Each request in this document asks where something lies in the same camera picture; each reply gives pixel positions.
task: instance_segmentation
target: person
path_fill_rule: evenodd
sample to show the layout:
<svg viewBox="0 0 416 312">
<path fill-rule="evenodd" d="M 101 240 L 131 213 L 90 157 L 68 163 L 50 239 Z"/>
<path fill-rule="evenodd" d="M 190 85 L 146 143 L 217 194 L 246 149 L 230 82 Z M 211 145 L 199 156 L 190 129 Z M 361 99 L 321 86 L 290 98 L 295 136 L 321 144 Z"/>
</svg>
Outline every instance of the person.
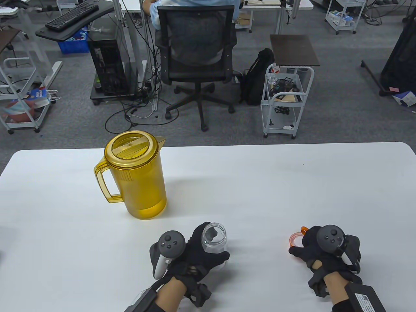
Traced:
<svg viewBox="0 0 416 312">
<path fill-rule="evenodd" d="M 195 282 L 199 282 L 213 267 L 229 259 L 230 254 L 227 251 L 220 254 L 210 254 L 203 250 L 201 234 L 208 223 L 201 224 L 195 229 L 186 244 L 183 255 L 172 261 L 165 275 L 171 276 L 171 279 L 160 288 L 157 298 L 148 312 L 176 312 L 179 303 L 187 293 L 187 287 L 181 280 L 192 278 Z M 360 282 L 361 279 L 353 278 L 342 260 L 321 250 L 316 241 L 316 232 L 320 228 L 320 226 L 315 226 L 308 230 L 302 240 L 304 247 L 291 247 L 289 253 L 304 260 L 307 264 L 313 263 L 310 267 L 313 272 L 316 270 L 325 271 L 324 282 L 333 303 L 333 312 L 354 312 L 345 291 L 345 286 L 351 282 L 350 280 Z M 184 262 L 189 265 L 186 271 L 179 269 Z M 201 273 L 195 270 L 199 266 L 205 267 L 206 271 Z"/>
<path fill-rule="evenodd" d="M 155 29 L 160 30 L 158 6 L 221 6 L 233 5 L 233 20 L 237 20 L 243 0 L 144 0 L 143 11 L 150 15 Z M 221 59 L 223 32 L 222 12 L 209 12 L 203 17 L 187 12 L 177 13 L 169 19 L 171 28 L 171 55 L 176 61 L 190 66 L 215 64 Z"/>
</svg>

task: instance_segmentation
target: chair base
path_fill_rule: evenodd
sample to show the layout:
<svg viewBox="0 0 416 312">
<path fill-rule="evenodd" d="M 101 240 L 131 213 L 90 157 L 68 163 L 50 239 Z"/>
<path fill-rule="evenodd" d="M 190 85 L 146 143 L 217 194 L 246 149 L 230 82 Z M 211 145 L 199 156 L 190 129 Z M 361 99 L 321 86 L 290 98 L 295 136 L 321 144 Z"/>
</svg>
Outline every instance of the chair base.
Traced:
<svg viewBox="0 0 416 312">
<path fill-rule="evenodd" d="M 232 103 L 221 100 L 221 99 L 217 99 L 215 97 L 212 97 L 210 95 L 207 95 L 207 94 L 203 93 L 203 92 L 213 93 L 214 91 L 215 91 L 215 84 L 214 83 L 210 83 L 209 85 L 201 88 L 201 83 L 196 82 L 195 83 L 195 89 L 176 86 L 175 89 L 173 90 L 173 92 L 175 94 L 178 94 L 179 92 L 183 92 L 183 93 L 188 94 L 188 96 L 186 98 L 184 98 L 182 101 L 179 101 L 178 103 L 169 106 L 166 109 L 165 118 L 166 119 L 171 119 L 172 118 L 171 110 L 177 109 L 177 108 L 179 108 L 179 107 L 181 107 L 185 104 L 188 104 L 192 101 L 196 101 L 196 103 L 198 104 L 199 117 L 201 119 L 201 130 L 203 132 L 207 131 L 208 126 L 204 122 L 204 114 L 203 114 L 203 111 L 202 111 L 202 101 L 203 100 L 210 101 L 210 102 L 213 102 L 213 103 L 227 105 L 228 106 L 228 112 L 230 114 L 235 112 L 235 109 L 234 109 Z"/>
</svg>

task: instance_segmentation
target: pitcher handle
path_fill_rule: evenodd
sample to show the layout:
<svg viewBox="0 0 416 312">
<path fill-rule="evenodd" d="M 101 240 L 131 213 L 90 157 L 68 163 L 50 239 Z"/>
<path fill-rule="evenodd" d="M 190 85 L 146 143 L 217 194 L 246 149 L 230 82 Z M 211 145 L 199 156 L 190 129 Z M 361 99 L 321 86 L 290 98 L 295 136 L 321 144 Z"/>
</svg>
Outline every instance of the pitcher handle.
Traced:
<svg viewBox="0 0 416 312">
<path fill-rule="evenodd" d="M 123 199 L 121 198 L 121 195 L 120 194 L 111 195 L 103 178 L 103 172 L 108 169 L 109 169 L 108 164 L 103 158 L 100 161 L 100 163 L 98 163 L 98 165 L 96 165 L 94 168 L 95 177 L 97 178 L 98 185 L 100 186 L 101 191 L 103 192 L 104 197 L 108 200 L 108 202 L 119 203 L 123 201 Z"/>
</svg>

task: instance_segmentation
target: office chair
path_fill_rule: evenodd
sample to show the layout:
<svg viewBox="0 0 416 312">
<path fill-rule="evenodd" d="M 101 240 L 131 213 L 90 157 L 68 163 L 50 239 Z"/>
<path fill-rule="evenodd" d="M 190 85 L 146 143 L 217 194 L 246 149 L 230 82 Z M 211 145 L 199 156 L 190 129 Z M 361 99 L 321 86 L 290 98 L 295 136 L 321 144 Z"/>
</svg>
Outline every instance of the office chair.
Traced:
<svg viewBox="0 0 416 312">
<path fill-rule="evenodd" d="M 208 126 L 204 122 L 203 100 L 227 105 L 230 114 L 235 111 L 232 103 L 206 94 L 214 92 L 214 81 L 226 83 L 233 77 L 233 46 L 237 44 L 235 26 L 232 23 L 234 6 L 159 6 L 158 12 L 161 30 L 156 32 L 155 45 L 160 49 L 162 81 L 168 85 L 172 81 L 195 83 L 195 89 L 175 87 L 175 94 L 184 92 L 188 96 L 169 106 L 165 118 L 172 118 L 171 110 L 196 101 L 201 130 L 205 132 Z M 172 51 L 178 55 L 172 57 Z M 210 65 L 198 64 L 200 60 L 210 56 L 220 56 L 220 59 Z M 203 82 L 212 83 L 201 88 Z"/>
</svg>

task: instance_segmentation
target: black bag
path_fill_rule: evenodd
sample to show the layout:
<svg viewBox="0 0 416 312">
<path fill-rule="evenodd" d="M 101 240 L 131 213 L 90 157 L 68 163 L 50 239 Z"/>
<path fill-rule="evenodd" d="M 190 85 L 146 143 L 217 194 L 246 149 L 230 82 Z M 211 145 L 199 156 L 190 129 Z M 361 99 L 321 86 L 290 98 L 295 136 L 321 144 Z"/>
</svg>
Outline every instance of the black bag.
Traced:
<svg viewBox="0 0 416 312">
<path fill-rule="evenodd" d="M 266 69 L 274 61 L 273 51 L 269 48 L 259 52 L 256 61 L 240 82 L 240 103 L 246 101 L 248 105 L 260 105 Z"/>
</svg>

